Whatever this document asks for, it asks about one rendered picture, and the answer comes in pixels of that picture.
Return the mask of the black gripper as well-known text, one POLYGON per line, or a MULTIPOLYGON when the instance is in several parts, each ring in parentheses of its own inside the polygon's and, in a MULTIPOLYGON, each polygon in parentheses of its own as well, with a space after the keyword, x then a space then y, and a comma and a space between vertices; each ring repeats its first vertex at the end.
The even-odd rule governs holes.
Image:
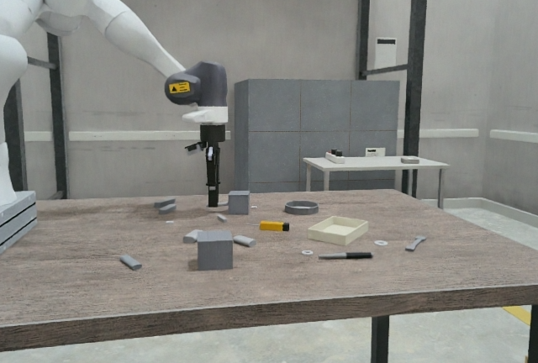
POLYGON ((225 124, 202 125, 200 124, 200 140, 208 143, 206 152, 208 182, 208 207, 217 208, 219 202, 219 143, 225 141, 225 124), (216 170, 215 170, 216 169, 216 170))

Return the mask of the grey round shallow dish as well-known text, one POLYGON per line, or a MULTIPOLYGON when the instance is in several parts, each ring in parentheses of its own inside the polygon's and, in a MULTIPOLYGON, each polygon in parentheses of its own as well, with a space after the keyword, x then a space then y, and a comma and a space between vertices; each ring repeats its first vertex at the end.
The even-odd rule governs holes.
POLYGON ((285 203, 285 211, 297 215, 316 214, 319 212, 319 204, 311 201, 290 201, 285 203))

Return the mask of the cream open shallow tray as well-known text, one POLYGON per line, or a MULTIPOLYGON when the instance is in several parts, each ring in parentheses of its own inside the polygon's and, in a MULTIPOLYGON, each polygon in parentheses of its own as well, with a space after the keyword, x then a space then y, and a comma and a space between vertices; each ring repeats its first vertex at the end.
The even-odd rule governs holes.
POLYGON ((368 221, 332 216, 308 228, 308 239, 346 246, 367 231, 368 221))

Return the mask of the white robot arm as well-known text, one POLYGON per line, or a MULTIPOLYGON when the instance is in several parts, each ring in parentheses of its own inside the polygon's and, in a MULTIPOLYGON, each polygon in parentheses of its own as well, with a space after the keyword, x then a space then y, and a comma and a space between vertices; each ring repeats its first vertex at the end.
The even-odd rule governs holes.
POLYGON ((18 41, 33 22, 53 35, 72 36, 83 15, 115 47, 152 65, 164 76, 164 91, 172 103, 198 105, 198 109, 182 116, 183 122, 228 122, 225 68, 217 62, 201 60, 185 70, 119 0, 0 0, 0 206, 17 199, 8 174, 3 107, 10 88, 28 65, 26 52, 18 41))

